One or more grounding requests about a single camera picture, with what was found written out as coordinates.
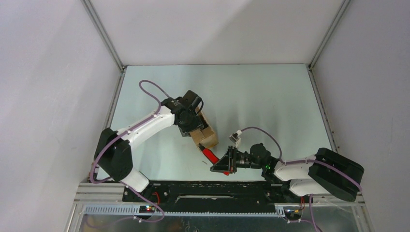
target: purple cable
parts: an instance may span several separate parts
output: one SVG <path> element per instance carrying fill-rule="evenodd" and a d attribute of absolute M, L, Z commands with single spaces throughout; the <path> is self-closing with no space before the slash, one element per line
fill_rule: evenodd
<path fill-rule="evenodd" d="M 305 163 L 305 162 L 320 164 L 320 165 L 325 166 L 326 168 L 331 169 L 332 171 L 338 173 L 338 174 L 341 175 L 342 177 L 346 178 L 347 180 L 349 180 L 350 182 L 352 182 L 354 185 L 356 185 L 356 187 L 357 187 L 360 191 L 362 191 L 362 187 L 360 186 L 359 183 L 357 183 L 355 180 L 353 180 L 352 178 L 350 178 L 348 175 L 346 175 L 346 174 L 344 174 L 343 172 L 341 172 L 339 169 L 337 169 L 337 168 L 335 168 L 335 167 L 333 167 L 332 165 L 329 165 L 329 164 L 327 164 L 327 163 L 324 163 L 324 162 L 321 162 L 321 161 L 318 161 L 318 160 L 314 160 L 314 159 L 301 159 L 301 160 L 294 160 L 294 161 L 285 162 L 285 161 L 282 159 L 282 148 L 280 148 L 279 143 L 276 141 L 276 139 L 275 139 L 272 135 L 270 135 L 268 132 L 262 130 L 262 129 L 259 128 L 259 127 L 246 127 L 246 128 L 243 128 L 241 131 L 244 132 L 244 131 L 246 131 L 246 130 L 248 130 L 248 129 L 257 129 L 257 130 L 259 130 L 259 131 L 262 131 L 262 132 L 265 133 L 267 136 L 269 136 L 269 138 L 271 138 L 271 139 L 273 140 L 273 142 L 276 143 L 276 145 L 277 145 L 278 148 L 279 148 L 279 161 L 280 161 L 281 163 L 283 163 L 283 164 L 285 164 L 285 165 L 288 165 L 288 164 L 296 164 L 296 163 Z"/>
<path fill-rule="evenodd" d="M 152 118 L 154 118 L 154 115 L 156 115 L 156 114 L 160 111 L 160 109 L 161 109 L 161 102 L 160 102 L 160 100 L 159 100 L 158 98 L 156 98 L 154 95 L 152 95 L 151 93 L 149 93 L 148 91 L 146 91 L 146 90 L 142 87 L 142 83 L 144 83 L 144 82 L 148 82 L 148 83 L 150 83 L 150 84 L 153 84 L 153 85 L 154 85 L 155 87 L 157 87 L 162 93 L 164 93 L 167 97 L 170 97 L 170 96 L 168 95 L 168 93 L 166 93 L 160 86 L 158 86 L 158 85 L 155 84 L 154 82 L 148 81 L 148 80 L 142 80 L 142 81 L 140 81 L 139 84 L 138 84 L 139 87 L 140 87 L 140 89 L 141 89 L 144 93 L 146 93 L 147 95 L 149 95 L 150 97 L 152 97 L 155 101 L 157 101 L 157 103 L 158 103 L 158 108 L 157 108 L 157 110 L 156 110 L 152 115 L 150 115 L 149 117 L 145 118 L 145 119 L 142 120 L 141 122 L 137 123 L 135 126 L 129 128 L 129 129 L 128 129 L 129 131 L 132 131 L 132 130 L 137 129 L 137 128 L 140 127 L 142 124 L 144 124 L 144 123 L 148 122 L 149 120 L 151 120 Z M 127 133 L 128 133 L 128 131 L 124 131 L 123 133 L 119 134 L 115 139 L 111 140 L 111 141 L 99 152 L 99 154 L 98 154 L 97 157 L 95 158 L 95 161 L 94 161 L 94 163 L 93 163 L 93 165 L 92 165 L 92 167 L 91 167 L 91 171 L 90 171 L 90 173 L 89 173 L 89 179 L 90 179 L 90 182 L 91 182 L 91 183 L 93 183 L 93 184 L 100 184 L 100 183 L 105 182 L 105 181 L 107 181 L 107 180 L 109 180 L 109 179 L 111 178 L 111 177 L 109 176 L 109 177 L 107 177 L 107 178 L 105 178 L 105 179 L 102 179 L 102 180 L 94 180 L 95 168 L 97 167 L 98 162 L 100 161 L 100 159 L 101 159 L 101 157 L 103 156 L 103 154 L 107 151 L 107 149 L 108 149 L 110 146 L 112 146 L 118 139 L 120 139 L 120 138 L 122 138 L 124 135 L 126 135 Z M 139 193 L 138 193 L 136 190 L 134 190 L 133 188 L 129 187 L 129 189 L 131 189 L 131 191 L 132 191 L 133 193 L 135 193 L 138 197 L 140 197 L 140 198 L 141 198 L 142 200 L 144 200 L 145 202 L 154 205 L 154 206 L 155 206 L 157 209 L 159 209 L 159 210 L 161 211 L 161 213 L 162 213 L 162 217 L 161 217 L 160 219 L 157 219 L 157 220 L 149 221 L 149 220 L 145 220 L 145 219 L 141 219 L 141 218 L 140 218 L 140 220 L 146 221 L 146 222 L 158 222 L 158 221 L 162 220 L 162 219 L 165 217 L 164 211 L 163 211 L 158 205 L 156 205 L 156 204 L 154 204 L 153 202 L 149 201 L 148 199 L 144 198 L 141 194 L 139 194 Z M 131 219 L 131 218 L 133 218 L 133 217 L 132 217 L 132 216 L 131 216 L 131 217 L 124 217 L 124 218 L 121 218 L 121 219 L 119 219 L 119 220 L 117 220 L 117 221 L 114 221 L 114 222 L 112 222 L 112 223 L 110 223 L 110 224 L 108 224 L 108 225 L 104 225 L 104 226 L 102 226 L 102 227 L 97 227 L 97 228 L 108 227 L 108 226 L 111 226 L 111 225 L 113 225 L 113 224 L 115 224 L 115 223 L 117 223 L 117 222 L 119 222 L 119 221 L 126 220 L 126 219 Z"/>
<path fill-rule="evenodd" d="M 267 136 L 269 136 L 269 138 L 271 138 L 271 139 L 273 140 L 273 142 L 276 143 L 276 146 L 278 146 L 278 148 L 279 148 L 279 160 L 280 160 L 280 162 L 283 163 L 283 160 L 282 160 L 282 148 L 280 147 L 280 145 L 279 145 L 279 143 L 276 141 L 276 139 L 275 139 L 272 135 L 270 135 L 268 132 L 262 130 L 262 129 L 259 128 L 259 127 L 246 127 L 246 128 L 243 128 L 241 131 L 244 132 L 244 131 L 249 130 L 249 129 L 256 129 L 256 130 L 262 131 L 262 132 L 265 133 Z"/>
<path fill-rule="evenodd" d="M 310 209 L 310 216 L 312 217 L 313 226 L 315 227 L 316 232 L 318 232 L 318 231 L 321 231 L 321 230 L 319 229 L 318 226 L 316 226 L 315 217 L 313 216 L 313 206 L 312 206 L 312 202 L 313 202 L 313 194 L 311 194 L 311 195 L 309 196 L 309 209 Z"/>
<path fill-rule="evenodd" d="M 167 97 L 169 97 L 169 95 L 168 95 L 161 87 L 159 87 L 157 84 L 155 84 L 154 82 L 148 81 L 148 80 L 142 80 L 142 81 L 140 81 L 139 84 L 138 84 L 139 87 L 140 87 L 140 89 L 141 89 L 144 93 L 146 93 L 148 96 L 152 97 L 154 100 L 157 101 L 157 103 L 158 103 L 158 108 L 157 108 L 157 110 L 155 111 L 154 114 L 150 115 L 149 117 L 145 118 L 145 119 L 142 120 L 141 122 L 137 123 L 135 126 L 131 127 L 131 128 L 129 129 L 129 131 L 135 130 L 136 128 L 140 127 L 142 124 L 144 124 L 144 123 L 148 122 L 149 120 L 151 120 L 151 119 L 154 117 L 154 115 L 156 115 L 156 114 L 160 111 L 160 109 L 161 109 L 161 102 L 160 102 L 160 100 L 159 100 L 157 97 L 155 97 L 154 95 L 152 95 L 151 93 L 149 93 L 148 91 L 146 91 L 146 90 L 142 87 L 141 84 L 144 83 L 144 82 L 148 82 L 148 83 L 150 83 L 150 84 L 153 84 L 154 86 L 156 86 L 157 88 L 159 88 L 159 89 L 161 90 L 161 92 L 163 92 Z M 100 151 L 100 153 L 98 154 L 98 156 L 95 158 L 95 161 L 94 161 L 94 163 L 93 163 L 93 165 L 92 165 L 92 167 L 91 167 L 91 171 L 90 171 L 90 173 L 89 173 L 89 178 L 90 178 L 90 182 L 91 182 L 91 183 L 93 183 L 93 184 L 100 184 L 100 183 L 105 182 L 105 181 L 107 181 L 107 180 L 109 180 L 109 179 L 111 178 L 111 177 L 107 177 L 107 178 L 105 178 L 105 179 L 98 180 L 98 181 L 97 181 L 97 180 L 94 180 L 94 171 L 95 171 L 95 168 L 97 167 L 98 162 L 100 161 L 100 159 L 101 159 L 101 157 L 103 156 L 103 154 L 108 150 L 108 148 L 109 148 L 110 146 L 112 146 L 118 139 L 120 139 L 120 138 L 122 138 L 124 135 L 126 135 L 127 133 L 128 133 L 127 131 L 124 131 L 123 133 L 121 133 L 120 135 L 118 135 L 115 139 L 111 140 L 111 141 Z"/>

